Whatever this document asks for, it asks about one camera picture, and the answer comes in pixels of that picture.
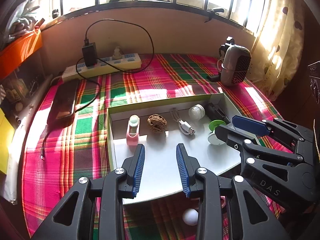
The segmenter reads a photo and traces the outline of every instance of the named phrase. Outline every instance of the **plaid blanket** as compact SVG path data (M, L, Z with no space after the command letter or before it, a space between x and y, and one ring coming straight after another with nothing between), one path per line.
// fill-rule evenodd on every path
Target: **plaid blanket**
M141 55L142 66L151 56ZM113 73L95 77L101 84L100 97L76 113L74 123L51 132L45 143L46 160L40 148L51 103L58 86L52 86L42 102L28 135L22 168L22 204L30 235L49 214L63 195L82 176L91 179L110 172L107 149L108 107L144 101L224 92L242 115L257 120L280 117L273 105L249 81L233 87L210 83L207 75L217 74L217 59L196 55L157 54L151 65L140 73ZM93 99L97 87L82 80L78 89L77 108ZM260 138L263 146L286 150L270 138ZM279 206L262 196L277 216ZM95 235L100 200L97 201ZM195 239L196 229L182 222L186 208L197 202L177 194L124 208L126 238ZM227 219L224 238L228 239Z

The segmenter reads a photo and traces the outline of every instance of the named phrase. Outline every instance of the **power strip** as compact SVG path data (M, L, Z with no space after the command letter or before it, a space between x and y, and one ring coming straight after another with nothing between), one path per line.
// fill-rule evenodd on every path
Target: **power strip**
M112 57L105 57L102 58L102 60L122 70L141 68L141 59L137 53L122 55L121 59L116 60L113 60ZM90 78L117 72L118 70L98 60L98 63L96 65L90 67L87 67L85 63L78 64L78 71L84 77ZM80 77L76 72L76 65L67 67L62 74L63 82L67 82L76 78L82 79L82 77Z

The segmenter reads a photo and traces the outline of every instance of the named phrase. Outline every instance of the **curtain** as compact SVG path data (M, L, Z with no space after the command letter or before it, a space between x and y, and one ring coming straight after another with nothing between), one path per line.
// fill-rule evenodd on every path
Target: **curtain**
M251 50L247 78L271 101L295 75L304 42L303 0L269 0Z

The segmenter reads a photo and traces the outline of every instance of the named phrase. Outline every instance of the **pink holder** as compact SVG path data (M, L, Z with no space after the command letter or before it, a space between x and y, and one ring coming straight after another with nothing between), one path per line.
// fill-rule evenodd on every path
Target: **pink holder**
M226 206L226 197L220 196L220 201L221 201L221 208L224 208Z
M130 135L130 120L128 122L127 128L127 145L138 145L139 143L139 127L140 127L140 118L138 118L137 130L134 136Z

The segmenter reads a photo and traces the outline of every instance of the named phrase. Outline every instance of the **green tape roll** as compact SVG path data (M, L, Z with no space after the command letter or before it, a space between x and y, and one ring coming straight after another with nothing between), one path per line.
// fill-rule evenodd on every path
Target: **green tape roll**
M214 131L214 129L219 126L220 124L223 124L223 125L227 125L224 121L222 120L213 120L211 123L209 123L209 129L211 132Z

